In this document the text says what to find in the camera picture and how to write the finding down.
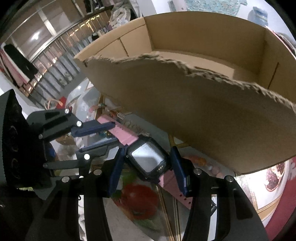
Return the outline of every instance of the clothing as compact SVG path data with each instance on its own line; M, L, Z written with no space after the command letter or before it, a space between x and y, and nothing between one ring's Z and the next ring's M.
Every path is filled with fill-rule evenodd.
M12 44L7 44L3 48L17 67L29 78L34 79L38 73L37 68L30 63Z
M30 81L29 78L12 61L12 59L4 51L4 49L1 49L0 55L1 55L1 60L3 61L3 66L6 68L7 73L13 80L13 84L15 86L21 87L23 84L27 84Z
M103 6L104 5L102 3L102 0L94 0L94 7L95 7L95 9L101 8Z
M113 29L128 23L131 20L131 4L124 0L114 4L111 11L110 25Z
M85 10L87 13L91 13L91 3L90 0L83 0L84 2L84 6L85 6Z
M99 36L98 36L97 33L92 34L92 36L91 36L92 41L95 41L95 40L98 39L98 38L99 38Z

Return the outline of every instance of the ceiling light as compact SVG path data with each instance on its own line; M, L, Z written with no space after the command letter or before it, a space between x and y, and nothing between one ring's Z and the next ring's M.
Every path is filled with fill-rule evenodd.
M94 33L94 29L91 27L91 25L88 23L87 26L92 30L92 32Z
M39 38L39 32L35 33L35 34L32 36L31 40L37 40L38 38Z

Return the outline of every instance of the metal screw head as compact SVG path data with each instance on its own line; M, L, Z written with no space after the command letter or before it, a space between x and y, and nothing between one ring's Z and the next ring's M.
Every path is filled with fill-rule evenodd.
M89 154L84 154L84 159L85 160L89 160L91 158L91 156Z
M200 175L200 174L202 174L202 170L199 169L199 168L195 168L195 169L193 170L193 172L194 172L195 175Z
M95 174L96 176L99 176L99 175L102 174L102 170L100 170L100 169L96 169L96 170L94 170L94 174Z
M70 177L63 177L62 178L63 183L67 183L67 182L69 182L69 180L70 180Z
M234 181L234 178L232 176L226 176L225 179L230 183Z
M81 126L82 126L82 122L81 122L81 121L77 121L76 125L77 125L78 127L81 127Z
M0 201L0 207L5 207L4 203Z

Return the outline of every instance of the screw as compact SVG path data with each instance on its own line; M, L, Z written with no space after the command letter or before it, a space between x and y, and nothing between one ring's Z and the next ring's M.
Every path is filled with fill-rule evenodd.
M85 155L84 155L84 159L85 159L85 160L89 160L90 158L91 158L91 156L90 156L89 154L85 154Z
M195 168L195 169L193 170L193 172L194 172L195 175L200 175L200 174L202 174L202 170L199 169L199 168Z
M5 207L4 203L0 201L0 207Z
M99 175L102 174L102 170L100 170L100 169L96 169L96 170L94 170L94 174L95 174L96 176L99 176Z
M234 181L234 178L232 176L226 176L225 179L230 183Z
M67 183L67 182L69 182L69 180L70 180L70 177L63 177L62 178L63 183Z

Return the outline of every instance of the white cloth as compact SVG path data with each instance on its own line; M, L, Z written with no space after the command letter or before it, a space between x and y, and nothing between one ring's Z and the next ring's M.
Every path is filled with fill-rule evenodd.
M110 25L113 29L128 23L131 20L131 9L130 3L124 3L121 1L116 3L111 12Z

